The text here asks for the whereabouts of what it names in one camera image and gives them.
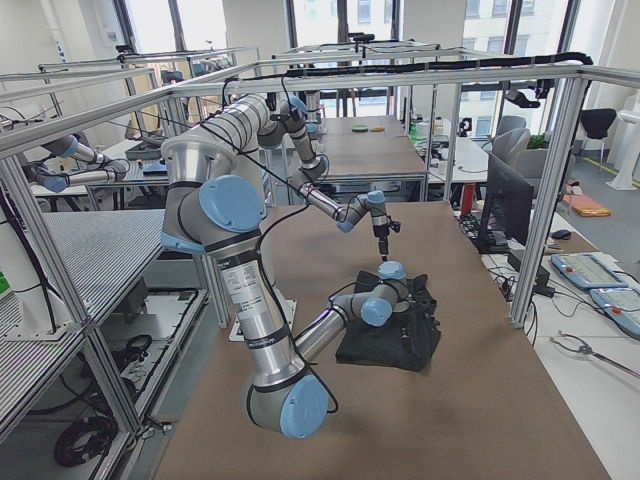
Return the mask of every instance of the light blue joint cap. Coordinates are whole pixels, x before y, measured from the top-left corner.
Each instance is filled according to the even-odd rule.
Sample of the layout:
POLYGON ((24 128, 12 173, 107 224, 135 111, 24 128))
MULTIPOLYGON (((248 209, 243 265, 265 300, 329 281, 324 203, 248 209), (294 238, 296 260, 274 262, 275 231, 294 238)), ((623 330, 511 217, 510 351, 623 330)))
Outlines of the light blue joint cap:
POLYGON ((372 327, 381 327, 387 323, 392 312, 391 304, 384 298, 370 298, 362 305, 360 316, 372 327))
POLYGON ((349 233, 351 230, 353 230, 353 223, 345 220, 343 222, 338 222, 338 228, 340 230, 342 230, 344 233, 349 233))
POLYGON ((74 137, 73 135, 71 135, 71 145, 69 145, 69 148, 67 148, 63 153, 61 153, 60 155, 58 155, 58 157, 60 158, 67 158, 70 157, 71 155, 75 154, 78 151, 78 139, 76 137, 74 137))
POLYGON ((230 232, 255 230, 264 217, 264 202, 253 185, 237 175, 222 175, 200 187, 200 207, 209 220, 230 232))
POLYGON ((164 232, 160 234, 160 243, 167 250, 189 253, 191 255, 205 254, 204 247, 202 245, 182 240, 181 238, 174 237, 173 235, 169 235, 164 232))
POLYGON ((289 438, 307 438, 324 423, 329 394, 312 375, 303 377, 289 392, 280 413, 280 430, 289 438))
POLYGON ((367 200, 371 203, 384 203, 384 193, 380 190, 374 190, 367 193, 367 200))
POLYGON ((67 181, 62 177, 47 177, 42 186, 51 192, 60 193, 67 188, 67 181))
POLYGON ((400 262, 388 261, 378 267, 378 277, 382 280, 404 280, 407 274, 400 262))
POLYGON ((298 98, 297 96, 289 95, 289 103, 291 103, 291 105, 293 105, 298 110, 300 110, 300 113, 305 117, 309 114, 309 109, 307 108, 307 105, 302 100, 300 100, 300 98, 298 98))

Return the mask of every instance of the desk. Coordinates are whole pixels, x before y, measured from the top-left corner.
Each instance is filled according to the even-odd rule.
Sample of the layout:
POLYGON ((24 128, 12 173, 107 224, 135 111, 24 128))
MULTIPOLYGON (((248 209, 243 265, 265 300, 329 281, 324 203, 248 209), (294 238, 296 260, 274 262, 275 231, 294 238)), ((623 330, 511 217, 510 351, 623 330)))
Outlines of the desk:
POLYGON ((322 137, 331 168, 323 181, 338 184, 413 181, 424 199, 427 168, 402 125, 391 115, 328 118, 322 137), (383 132, 352 132, 353 125, 383 126, 383 132))
MULTIPOLYGON (((468 137, 456 138, 455 166, 452 183, 484 183, 487 181, 489 155, 468 137)), ((437 167, 429 168, 429 184, 442 184, 445 174, 437 167)))
POLYGON ((58 199, 62 198, 67 205, 74 212, 79 212, 80 207, 75 202, 79 197, 86 197, 88 195, 87 188, 84 185, 76 185, 73 187, 67 187, 61 192, 52 192, 44 188, 42 185, 31 185, 31 193, 36 198, 44 198, 49 202, 49 206, 52 212, 58 211, 58 199))
MULTIPOLYGON (((123 140, 115 145, 107 148, 102 153, 110 158, 127 158, 125 151, 135 147, 138 145, 140 141, 138 140, 123 140)), ((156 160, 145 160, 142 164, 142 168, 138 166, 135 161, 130 162, 131 168, 125 175, 125 177, 115 183, 96 183, 93 185, 87 186, 87 191, 89 192, 89 197, 91 198, 92 204, 96 210, 99 210, 99 203, 95 198, 94 190, 97 188, 102 189, 115 189, 120 192, 120 205, 121 208, 124 209, 124 187, 158 187, 158 186, 166 186, 169 185, 169 177, 166 173, 160 175, 144 175, 143 170, 145 167, 155 163, 156 160)), ((114 208, 117 205, 118 201, 114 198, 114 208)))
MULTIPOLYGON (((575 231, 556 214, 552 230, 558 228, 575 231)), ((613 257, 597 252, 597 249, 577 232, 571 240, 556 242, 562 247, 563 253, 593 252, 608 267, 620 269, 613 257)), ((483 256, 483 260, 492 271, 501 272, 506 276, 518 276, 506 264, 504 256, 483 256)), ((542 265, 550 272, 549 286, 590 302, 589 295, 565 280, 551 265, 549 257, 545 256, 542 259, 542 265)), ((630 278, 625 280, 634 288, 640 287, 630 278)), ((640 469, 637 457, 640 446, 640 420, 637 415, 640 381, 595 358, 566 352, 552 344, 549 337, 557 335, 558 330, 577 335, 584 338, 596 352, 636 371, 640 371, 640 342, 627 337, 612 321, 586 305, 581 305, 576 314, 569 318, 557 310, 559 308, 565 314, 570 314, 577 304, 575 299, 556 295, 553 301, 542 296, 534 296, 533 300, 539 319, 535 352, 611 478, 636 480, 640 469)))
MULTIPOLYGON (((340 401, 314 437, 254 427, 240 392, 246 347, 220 335, 164 454, 163 479, 606 479, 447 203, 391 203, 403 222, 391 258, 429 274, 442 340, 423 372, 337 365, 336 339, 317 371, 340 401)), ((290 212, 277 209, 272 218, 290 212)), ((309 210, 272 232, 277 285, 298 300, 298 329, 328 293, 379 262, 369 229, 349 236, 309 210)))

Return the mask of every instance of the black chair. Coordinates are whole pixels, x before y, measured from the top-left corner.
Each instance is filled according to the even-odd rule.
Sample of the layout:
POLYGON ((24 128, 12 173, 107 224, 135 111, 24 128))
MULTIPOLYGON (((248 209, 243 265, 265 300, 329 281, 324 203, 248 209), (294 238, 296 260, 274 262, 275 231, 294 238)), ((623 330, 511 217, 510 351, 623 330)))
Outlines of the black chair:
POLYGON ((592 140, 602 140, 600 146, 600 172, 604 164, 604 139, 607 137, 609 128, 616 119, 616 111, 613 108, 596 108, 593 110, 583 110, 580 113, 580 123, 587 132, 587 137, 592 140))

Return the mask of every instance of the black cloth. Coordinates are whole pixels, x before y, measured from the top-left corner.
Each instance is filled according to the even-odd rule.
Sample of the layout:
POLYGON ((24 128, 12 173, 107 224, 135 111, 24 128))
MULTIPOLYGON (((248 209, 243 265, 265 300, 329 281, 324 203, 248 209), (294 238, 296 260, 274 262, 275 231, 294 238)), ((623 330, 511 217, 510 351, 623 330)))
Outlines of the black cloth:
MULTIPOLYGON (((440 340, 434 314, 437 301, 427 290, 427 275, 407 281, 414 302, 405 312, 394 313, 381 327, 356 319, 349 322, 338 351, 338 363, 381 365, 420 371, 431 360, 440 340)), ((355 293, 373 290, 378 277, 360 272, 355 293)))

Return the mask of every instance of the black cable bundle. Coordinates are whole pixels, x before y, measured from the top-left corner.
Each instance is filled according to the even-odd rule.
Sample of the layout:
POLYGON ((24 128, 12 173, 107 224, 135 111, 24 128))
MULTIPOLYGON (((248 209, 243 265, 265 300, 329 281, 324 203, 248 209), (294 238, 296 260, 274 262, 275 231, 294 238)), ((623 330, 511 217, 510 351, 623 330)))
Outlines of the black cable bundle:
POLYGON ((111 442, 118 433, 113 418, 95 416, 76 420, 56 441, 53 456, 63 467, 75 467, 97 455, 109 452, 111 442))

